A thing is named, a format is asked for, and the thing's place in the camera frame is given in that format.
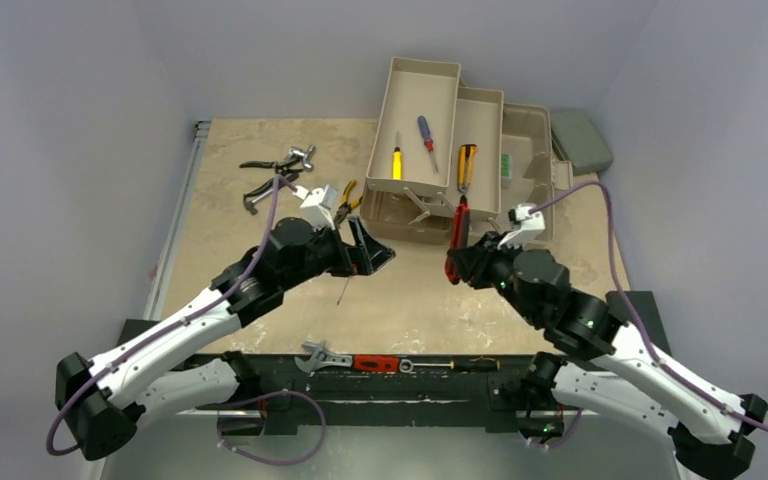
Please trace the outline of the thin yellow black screwdriver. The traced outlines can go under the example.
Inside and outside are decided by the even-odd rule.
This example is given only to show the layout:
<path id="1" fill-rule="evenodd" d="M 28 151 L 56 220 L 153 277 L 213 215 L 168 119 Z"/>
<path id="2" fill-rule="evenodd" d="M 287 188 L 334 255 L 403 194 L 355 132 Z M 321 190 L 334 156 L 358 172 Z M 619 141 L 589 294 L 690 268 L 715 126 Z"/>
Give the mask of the thin yellow black screwdriver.
<path id="1" fill-rule="evenodd" d="M 400 146 L 401 132 L 395 133 L 394 149 L 391 157 L 391 176 L 394 180 L 401 180 L 403 176 L 402 150 Z"/>

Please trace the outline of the beige translucent tool box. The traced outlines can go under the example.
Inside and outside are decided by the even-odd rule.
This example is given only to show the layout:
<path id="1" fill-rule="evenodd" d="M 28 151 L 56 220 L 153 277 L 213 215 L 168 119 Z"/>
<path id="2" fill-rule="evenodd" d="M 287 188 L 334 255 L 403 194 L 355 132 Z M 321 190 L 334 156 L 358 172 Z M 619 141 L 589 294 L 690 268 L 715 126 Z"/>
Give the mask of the beige translucent tool box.
<path id="1" fill-rule="evenodd" d="M 458 63 L 392 58 L 360 207 L 369 230 L 445 244 L 466 200 L 479 237 L 507 229 L 509 208 L 572 183 L 552 151 L 548 109 L 467 86 Z"/>

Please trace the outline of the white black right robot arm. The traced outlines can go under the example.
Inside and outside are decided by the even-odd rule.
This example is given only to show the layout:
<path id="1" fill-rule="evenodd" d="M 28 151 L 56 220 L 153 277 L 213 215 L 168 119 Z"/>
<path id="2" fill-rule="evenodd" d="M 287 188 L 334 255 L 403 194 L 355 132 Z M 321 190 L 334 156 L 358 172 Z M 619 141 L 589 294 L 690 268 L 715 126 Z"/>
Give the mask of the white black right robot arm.
<path id="1" fill-rule="evenodd" d="M 640 328 L 605 300 L 572 287 L 568 269 L 547 250 L 505 246 L 488 233 L 451 246 L 446 270 L 474 289 L 494 289 L 559 350 L 536 356 L 521 392 L 536 407 L 552 400 L 634 428 L 706 479 L 735 479 L 753 460 L 750 434 L 768 405 L 693 374 L 644 341 Z"/>

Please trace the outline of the red black utility knife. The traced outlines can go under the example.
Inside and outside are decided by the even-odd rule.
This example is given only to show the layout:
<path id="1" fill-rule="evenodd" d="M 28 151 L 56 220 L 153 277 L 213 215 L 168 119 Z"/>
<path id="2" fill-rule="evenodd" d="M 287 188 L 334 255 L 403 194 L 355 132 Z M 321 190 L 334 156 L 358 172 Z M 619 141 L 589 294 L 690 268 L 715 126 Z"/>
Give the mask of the red black utility knife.
<path id="1" fill-rule="evenodd" d="M 453 217 L 452 236 L 449 244 L 450 250 L 462 249 L 466 246 L 470 223 L 468 199 L 465 195 L 461 195 Z M 457 267 L 450 256 L 446 257 L 444 271 L 452 285 L 457 285 L 461 281 Z"/>

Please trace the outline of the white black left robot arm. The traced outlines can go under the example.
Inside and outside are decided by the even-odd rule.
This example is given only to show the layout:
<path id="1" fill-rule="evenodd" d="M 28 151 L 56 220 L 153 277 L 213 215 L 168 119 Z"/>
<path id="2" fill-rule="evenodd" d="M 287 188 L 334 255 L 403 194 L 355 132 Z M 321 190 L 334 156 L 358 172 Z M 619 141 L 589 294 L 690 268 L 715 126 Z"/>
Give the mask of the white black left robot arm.
<path id="1" fill-rule="evenodd" d="M 282 305 L 296 286 L 327 274 L 370 276 L 396 256 L 357 217 L 348 220 L 354 239 L 347 244 L 329 222 L 298 217 L 269 225 L 260 243 L 226 267 L 187 305 L 140 335 L 92 358 L 73 352 L 56 366 L 57 416 L 46 437 L 67 426 L 84 459 L 103 459 L 129 442 L 156 418 L 202 405 L 227 402 L 244 409 L 257 399 L 256 379 L 233 366 L 228 356 L 204 367 L 176 368 L 208 344 L 241 330 Z"/>

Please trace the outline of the yellow black short screwdriver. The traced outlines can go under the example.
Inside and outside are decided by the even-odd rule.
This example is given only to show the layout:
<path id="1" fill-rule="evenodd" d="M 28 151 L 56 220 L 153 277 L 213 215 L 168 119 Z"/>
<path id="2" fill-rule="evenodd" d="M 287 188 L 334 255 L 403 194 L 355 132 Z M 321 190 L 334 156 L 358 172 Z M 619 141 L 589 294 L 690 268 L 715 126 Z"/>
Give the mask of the yellow black short screwdriver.
<path id="1" fill-rule="evenodd" d="M 338 295 L 338 298 L 337 298 L 337 300 L 336 300 L 336 305 L 337 305 L 337 306 L 341 305 L 341 303 L 342 303 L 342 300 L 343 300 L 343 298 L 344 298 L 344 296 L 345 296 L 346 290 L 347 290 L 347 288 L 348 288 L 348 286 L 349 286 L 349 284 L 350 284 L 351 280 L 352 280 L 352 279 L 355 277 L 355 273 L 353 273 L 353 274 L 351 274 L 351 275 L 349 275 L 349 276 L 347 276 L 347 277 L 345 278 L 345 281 L 344 281 L 344 283 L 343 283 L 343 285 L 342 285 L 342 288 L 341 288 L 341 290 L 340 290 L 340 293 L 339 293 L 339 295 Z"/>

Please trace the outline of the translucent white parts box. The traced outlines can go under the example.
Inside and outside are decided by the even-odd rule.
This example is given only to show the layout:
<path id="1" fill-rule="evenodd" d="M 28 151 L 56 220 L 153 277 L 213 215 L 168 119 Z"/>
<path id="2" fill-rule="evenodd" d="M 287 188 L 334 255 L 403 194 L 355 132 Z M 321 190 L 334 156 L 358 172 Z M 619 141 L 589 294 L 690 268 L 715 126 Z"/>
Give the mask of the translucent white parts box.
<path id="1" fill-rule="evenodd" d="M 509 184 L 513 178 L 512 159 L 508 153 L 500 155 L 500 178 L 505 185 Z"/>

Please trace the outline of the red blue screwdriver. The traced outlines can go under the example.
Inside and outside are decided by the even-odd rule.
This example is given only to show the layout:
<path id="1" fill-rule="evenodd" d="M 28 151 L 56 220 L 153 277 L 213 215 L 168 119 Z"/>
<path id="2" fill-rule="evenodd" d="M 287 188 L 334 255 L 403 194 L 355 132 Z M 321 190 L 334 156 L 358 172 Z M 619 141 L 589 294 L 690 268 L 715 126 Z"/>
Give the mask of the red blue screwdriver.
<path id="1" fill-rule="evenodd" d="M 430 162 L 432 165 L 432 169 L 434 173 L 439 172 L 439 167 L 436 160 L 436 154 L 435 154 L 435 147 L 434 147 L 434 140 L 432 138 L 432 133 L 430 126 L 428 124 L 428 121 L 424 115 L 419 115 L 417 117 L 417 124 L 420 132 L 420 136 L 423 141 L 423 145 L 425 149 L 428 152 Z"/>

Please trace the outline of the orange handled tool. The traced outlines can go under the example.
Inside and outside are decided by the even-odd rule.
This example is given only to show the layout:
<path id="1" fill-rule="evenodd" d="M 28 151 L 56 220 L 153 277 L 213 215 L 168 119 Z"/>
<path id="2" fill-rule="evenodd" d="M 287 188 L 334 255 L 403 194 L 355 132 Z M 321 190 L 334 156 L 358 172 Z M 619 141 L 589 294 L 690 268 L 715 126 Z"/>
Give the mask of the orange handled tool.
<path id="1" fill-rule="evenodd" d="M 477 145 L 473 143 L 463 144 L 458 150 L 457 162 L 457 188 L 462 194 L 465 194 L 473 177 L 474 159 L 477 152 Z"/>

